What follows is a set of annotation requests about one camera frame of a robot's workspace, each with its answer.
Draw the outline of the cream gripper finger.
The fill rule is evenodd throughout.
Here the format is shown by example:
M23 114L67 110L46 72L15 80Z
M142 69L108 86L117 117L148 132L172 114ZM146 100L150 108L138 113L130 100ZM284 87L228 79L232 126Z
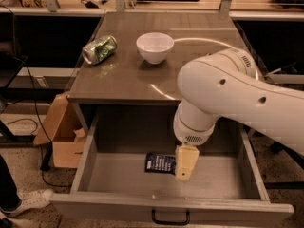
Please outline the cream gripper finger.
M200 152L193 145L181 145L176 148L175 176L178 181L188 181L196 166Z

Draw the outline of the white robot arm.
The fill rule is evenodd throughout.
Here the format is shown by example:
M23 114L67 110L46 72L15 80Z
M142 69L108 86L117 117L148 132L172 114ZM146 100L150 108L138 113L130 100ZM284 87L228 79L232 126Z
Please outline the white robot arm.
M248 52L230 48L194 59L181 68L177 85L173 129L181 143L206 143L224 117L304 152L304 92L260 81Z

